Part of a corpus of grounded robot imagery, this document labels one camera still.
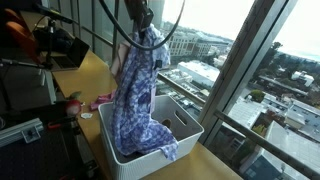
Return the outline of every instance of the white plastic basket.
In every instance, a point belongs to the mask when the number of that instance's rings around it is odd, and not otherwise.
[[[140,179],[170,163],[161,150],[143,156],[124,157],[116,149],[110,132],[112,103],[102,104],[98,108],[101,122],[101,136],[112,176],[116,180]],[[155,98],[155,111],[152,118],[160,123],[170,119],[171,131],[178,140],[177,159],[187,155],[203,133],[201,125],[194,120],[170,96]]]

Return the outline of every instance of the building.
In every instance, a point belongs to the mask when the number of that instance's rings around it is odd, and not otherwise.
[[[190,56],[198,37],[193,33],[175,32],[168,40],[171,56]]]
[[[192,55],[197,57],[210,55],[209,51],[212,47],[216,47],[220,52],[224,52],[229,45],[229,43],[222,39],[207,36],[202,32],[197,32],[196,35],[198,39],[193,48]]]
[[[232,109],[228,113],[233,120],[238,122],[240,125],[251,129],[261,113],[265,113],[266,109],[260,103],[244,99],[239,97],[237,102],[233,105]],[[219,141],[214,145],[221,149],[221,154],[232,159],[233,156],[238,152],[240,147],[243,145],[246,136],[228,125],[222,123],[223,130],[218,132],[217,138],[224,139],[222,143]]]
[[[320,171],[319,145],[317,143],[290,130],[285,130],[275,121],[268,128],[265,139],[311,169]],[[281,175],[285,179],[308,179],[260,147],[257,147],[256,152],[242,164],[240,172],[248,180],[281,179]]]
[[[307,73],[305,71],[294,72],[291,76],[291,79],[301,81],[307,87],[309,87],[312,84],[312,82],[314,81],[313,77],[310,75],[307,75]]]
[[[177,68],[192,76],[195,82],[209,87],[213,86],[220,74],[219,69],[196,60],[180,62]]]
[[[284,122],[295,129],[301,129],[304,125],[306,125],[305,117],[301,114],[298,114],[291,109],[288,110],[285,114]]]
[[[289,106],[289,109],[301,114],[306,119],[306,124],[311,126],[318,126],[320,124],[320,110],[312,107],[308,104],[305,104],[296,99],[291,99],[292,103]]]
[[[168,40],[171,56],[209,56],[225,51],[229,43],[219,38],[209,37],[201,32],[175,32]]]
[[[308,92],[302,91],[297,88],[292,88],[288,85],[280,83],[274,79],[268,78],[266,76],[259,76],[259,80],[257,83],[264,87],[264,91],[273,91],[277,92],[277,94],[287,94],[292,93],[296,97],[306,97],[308,96]]]
[[[239,97],[228,113],[232,119],[242,126],[251,129],[261,113],[266,113],[266,108],[257,102]]]
[[[280,113],[285,112],[288,109],[288,106],[280,101],[278,101],[276,96],[273,96],[271,94],[265,93],[265,96],[262,100],[262,104],[264,104],[268,109],[270,109],[273,112]]]

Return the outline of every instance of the blue patterned cloth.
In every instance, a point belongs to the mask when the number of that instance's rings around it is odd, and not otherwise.
[[[134,33],[133,40],[147,47],[159,44],[164,38],[151,24],[143,39]],[[134,152],[148,154],[161,149],[167,159],[176,160],[178,142],[171,131],[151,118],[152,99],[159,68],[170,64],[167,45],[153,51],[143,51],[131,46],[114,97],[111,121],[112,135],[117,149],[123,155]]]

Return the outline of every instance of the black cable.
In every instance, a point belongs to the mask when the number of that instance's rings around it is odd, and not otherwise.
[[[178,16],[178,19],[177,19],[175,25],[173,26],[171,32],[168,34],[168,36],[167,36],[162,42],[160,42],[159,44],[157,44],[157,45],[155,45],[155,46],[152,46],[152,47],[146,47],[146,46],[141,46],[140,44],[134,42],[134,41],[127,35],[127,33],[121,28],[121,26],[119,25],[118,21],[113,17],[112,13],[110,12],[110,10],[109,10],[108,6],[106,5],[106,3],[104,2],[104,0],[99,0],[99,1],[100,1],[100,4],[101,4],[103,10],[107,13],[109,19],[112,21],[113,25],[117,28],[117,30],[120,32],[120,34],[121,34],[130,44],[132,44],[134,47],[136,47],[136,48],[138,48],[138,49],[141,49],[141,50],[145,50],[145,51],[151,51],[151,50],[157,49],[157,48],[161,47],[162,45],[164,45],[164,44],[170,39],[170,37],[173,35],[174,31],[176,30],[176,28],[177,28],[178,25],[179,25],[180,18],[181,18],[183,9],[184,9],[184,4],[185,4],[185,0],[183,0],[183,4],[182,4],[181,10],[180,10],[180,14],[179,14],[179,16]]]

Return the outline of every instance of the pink object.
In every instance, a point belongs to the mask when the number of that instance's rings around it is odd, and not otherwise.
[[[115,93],[116,93],[116,90],[113,90],[112,93],[110,94],[99,95],[95,102],[91,102],[90,110],[91,111],[97,110],[100,104],[111,102],[113,100]]]

